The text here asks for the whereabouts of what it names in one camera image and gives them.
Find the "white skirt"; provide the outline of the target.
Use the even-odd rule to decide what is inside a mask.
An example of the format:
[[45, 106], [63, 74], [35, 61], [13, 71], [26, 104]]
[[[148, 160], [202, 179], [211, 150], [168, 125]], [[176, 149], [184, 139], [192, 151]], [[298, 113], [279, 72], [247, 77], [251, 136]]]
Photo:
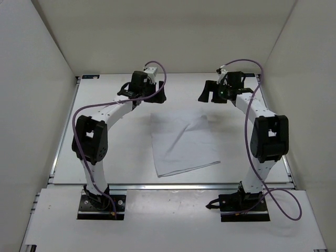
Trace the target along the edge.
[[203, 110], [150, 115], [153, 159], [158, 177], [173, 176], [220, 163]]

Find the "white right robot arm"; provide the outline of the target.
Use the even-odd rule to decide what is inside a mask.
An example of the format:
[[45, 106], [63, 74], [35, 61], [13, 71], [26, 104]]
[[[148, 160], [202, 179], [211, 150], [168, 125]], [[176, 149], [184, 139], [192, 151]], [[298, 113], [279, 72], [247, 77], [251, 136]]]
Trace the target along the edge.
[[246, 122], [253, 124], [247, 151], [252, 165], [238, 191], [229, 195], [225, 206], [248, 210], [261, 200], [263, 182], [271, 168], [288, 153], [289, 120], [277, 115], [253, 97], [253, 91], [244, 86], [246, 75], [241, 71], [222, 72], [217, 81], [207, 80], [198, 98], [199, 102], [232, 104], [242, 111]]

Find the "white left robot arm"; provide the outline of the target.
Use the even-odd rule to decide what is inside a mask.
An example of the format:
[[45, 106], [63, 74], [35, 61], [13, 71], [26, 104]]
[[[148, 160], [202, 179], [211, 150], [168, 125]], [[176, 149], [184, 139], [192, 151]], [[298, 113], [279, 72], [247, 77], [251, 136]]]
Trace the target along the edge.
[[103, 168], [103, 159], [108, 151], [108, 132], [141, 102], [162, 104], [166, 101], [165, 81], [156, 81], [157, 71], [156, 67], [134, 71], [130, 82], [121, 87], [112, 102], [101, 104], [95, 114], [80, 115], [79, 109], [73, 115], [71, 148], [85, 171], [87, 183], [83, 187], [84, 192], [90, 204], [99, 211], [108, 210], [112, 215], [117, 214]]

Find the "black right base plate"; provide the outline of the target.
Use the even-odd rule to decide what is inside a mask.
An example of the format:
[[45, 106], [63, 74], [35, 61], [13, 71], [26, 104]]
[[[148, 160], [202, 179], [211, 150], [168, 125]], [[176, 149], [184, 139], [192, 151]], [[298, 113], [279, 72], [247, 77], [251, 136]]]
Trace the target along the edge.
[[217, 199], [210, 201], [207, 209], [219, 209], [222, 223], [233, 222], [269, 222], [270, 216], [264, 200], [244, 200], [236, 192], [219, 194]]

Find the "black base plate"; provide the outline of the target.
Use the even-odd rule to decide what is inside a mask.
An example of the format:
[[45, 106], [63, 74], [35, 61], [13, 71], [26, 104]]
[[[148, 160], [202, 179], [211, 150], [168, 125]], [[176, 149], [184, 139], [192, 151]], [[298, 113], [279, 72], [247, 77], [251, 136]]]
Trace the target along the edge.
[[219, 194], [217, 199], [210, 201], [207, 209], [219, 209], [222, 223], [233, 222], [269, 222], [270, 216], [264, 200], [244, 200], [236, 192]]
[[103, 202], [98, 202], [89, 197], [85, 190], [81, 192], [81, 198], [77, 211], [78, 220], [105, 220], [123, 221], [126, 207], [126, 191], [110, 195], [115, 204], [115, 210], [109, 199], [103, 196]]

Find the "aluminium table front rail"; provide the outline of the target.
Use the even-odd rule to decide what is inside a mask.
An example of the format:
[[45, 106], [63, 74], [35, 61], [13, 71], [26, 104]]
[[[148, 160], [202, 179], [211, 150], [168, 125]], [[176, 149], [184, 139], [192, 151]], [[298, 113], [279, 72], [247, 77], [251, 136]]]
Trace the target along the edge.
[[[81, 186], [81, 184], [49, 184], [54, 186]], [[269, 188], [294, 189], [294, 184], [267, 183]], [[111, 190], [234, 190], [238, 188], [237, 183], [230, 184], [109, 184]]]

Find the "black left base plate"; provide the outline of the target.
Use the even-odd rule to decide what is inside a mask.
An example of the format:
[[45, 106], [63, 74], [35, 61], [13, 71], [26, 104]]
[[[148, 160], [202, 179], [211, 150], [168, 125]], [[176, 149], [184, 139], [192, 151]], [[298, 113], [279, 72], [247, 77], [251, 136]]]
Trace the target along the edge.
[[126, 207], [126, 191], [110, 195], [115, 204], [115, 210], [109, 199], [103, 196], [103, 202], [98, 202], [89, 197], [85, 190], [81, 192], [81, 198], [77, 211], [78, 220], [105, 220], [123, 221]]

